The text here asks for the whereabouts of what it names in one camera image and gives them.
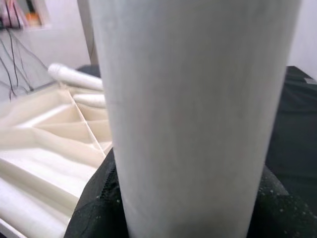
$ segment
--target electrical wire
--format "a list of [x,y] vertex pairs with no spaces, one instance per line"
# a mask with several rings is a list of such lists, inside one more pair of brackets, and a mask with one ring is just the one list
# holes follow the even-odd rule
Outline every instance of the electrical wire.
[[[29,93],[28,90],[26,90],[26,89],[25,89],[24,87],[22,87],[22,86],[18,86],[18,87],[17,87],[16,85],[14,85],[13,87],[14,87],[14,90],[21,88],[21,89],[24,90],[25,94],[28,94],[28,93]],[[17,97],[16,93],[15,93],[14,91],[10,90],[10,93],[9,93],[10,101],[12,100],[12,96],[11,96],[12,93],[14,94],[15,97]]]
[[18,79],[18,74],[16,73],[16,64],[15,64],[15,58],[14,58],[14,51],[13,51],[13,42],[12,42],[12,37],[11,34],[9,32],[9,29],[6,29],[9,33],[9,37],[10,37],[10,43],[11,43],[11,52],[12,52],[12,59],[13,59],[13,68],[14,68],[14,74],[15,74],[15,78],[16,78],[16,85],[19,86],[19,79]]
[[21,41],[13,34],[13,32],[11,32],[11,31],[8,30],[8,33],[9,33],[10,36],[12,36],[12,37],[20,44],[20,46],[22,46],[22,48],[23,48],[25,51],[27,51],[27,52],[29,53],[29,55],[31,55],[33,58],[35,58],[35,59],[42,65],[42,67],[43,67],[45,70],[48,70],[48,67],[47,67],[32,51],[30,51],[29,49],[27,49],[27,48],[25,47],[25,45],[23,45],[23,44],[21,43]]
[[13,92],[13,94],[16,96],[14,90],[13,90],[13,85],[12,85],[12,80],[11,80],[11,76],[10,76],[10,73],[9,73],[9,70],[7,69],[7,67],[5,66],[5,63],[3,62],[3,59],[0,57],[0,61],[8,75],[8,78],[9,78],[9,82],[10,82],[10,89],[11,89],[11,92]]
[[[3,60],[2,60],[1,57],[0,57],[0,61],[1,61],[2,65],[5,67],[5,64],[4,64],[4,62],[3,62]],[[1,84],[3,87],[7,88],[8,90],[13,89],[13,88],[11,88],[10,85],[8,85],[8,84],[6,84],[6,83],[4,83],[4,82],[2,82],[2,81],[0,81],[0,84]]]
[[[6,53],[6,55],[9,57],[9,59],[10,59],[11,62],[13,63],[13,59],[12,59],[11,55],[9,54],[9,52],[8,52],[7,48],[5,47],[4,42],[3,42],[3,40],[2,40],[1,38],[0,38],[0,43],[2,44],[2,47],[3,47],[3,49],[4,49],[4,52]],[[24,71],[24,73],[25,73],[25,76],[24,76],[24,74],[21,72],[21,70],[19,69],[18,66],[16,66],[16,69],[17,69],[18,73],[22,76],[23,80],[24,80],[24,81],[26,82],[26,84],[28,85],[30,91],[33,91],[33,87],[31,86],[31,84],[30,84],[30,82],[29,82],[29,78],[28,78],[28,76],[27,76],[27,74],[26,74],[26,71],[25,71],[25,69],[24,69],[24,65],[23,65],[23,62],[22,62],[21,53],[19,53],[19,55],[20,55],[21,65],[22,65],[23,71]]]
[[17,44],[17,41],[16,41],[16,47],[18,48],[18,54],[19,54],[19,57],[20,57],[20,62],[21,62],[21,66],[22,66],[22,70],[23,70],[23,72],[24,72],[24,74],[25,74],[25,82],[28,84],[28,86],[31,88],[31,85],[30,85],[30,83],[29,83],[29,77],[28,77],[28,74],[26,73],[26,71],[25,71],[25,68],[24,68],[24,63],[23,63],[23,60],[22,60],[22,55],[21,55],[21,51],[20,51],[20,47],[19,47],[19,45]]
[[9,12],[9,7],[8,4],[5,1],[5,7],[6,7],[6,11],[8,13],[8,18],[9,18],[9,22],[10,22],[10,27],[12,27],[12,21],[11,21],[11,16],[10,16],[10,12]]
[[91,47],[90,53],[89,53],[89,59],[91,59],[91,56],[93,55],[93,52],[95,51],[95,36],[93,32],[93,46]]
[[12,4],[13,4],[13,9],[14,9],[14,13],[15,13],[16,19],[18,20],[18,26],[19,26],[19,28],[21,28],[21,23],[20,23],[20,20],[19,20],[18,13],[16,12],[16,8],[15,8],[14,2]]

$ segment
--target white cylindrical rod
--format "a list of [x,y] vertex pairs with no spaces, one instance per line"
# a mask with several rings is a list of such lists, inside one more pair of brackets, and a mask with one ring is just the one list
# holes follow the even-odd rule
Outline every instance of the white cylindrical rod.
[[130,237],[245,237],[300,2],[90,3]]
[[73,99],[77,103],[82,103],[95,108],[105,108],[106,101],[103,94],[75,94]]
[[52,63],[48,73],[57,81],[69,85],[103,91],[103,82],[100,78],[68,68],[59,63]]

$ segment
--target white tube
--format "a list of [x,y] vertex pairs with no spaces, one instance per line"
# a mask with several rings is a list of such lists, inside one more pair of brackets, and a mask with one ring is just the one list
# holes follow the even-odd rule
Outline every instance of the white tube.
[[105,108],[106,101],[103,94],[75,94],[73,99],[77,103],[85,104],[95,108]]
[[245,237],[297,0],[92,0],[131,238]]
[[79,86],[98,91],[103,91],[103,82],[100,78],[78,72],[62,64],[52,63],[48,69],[49,75],[57,81],[69,85]]

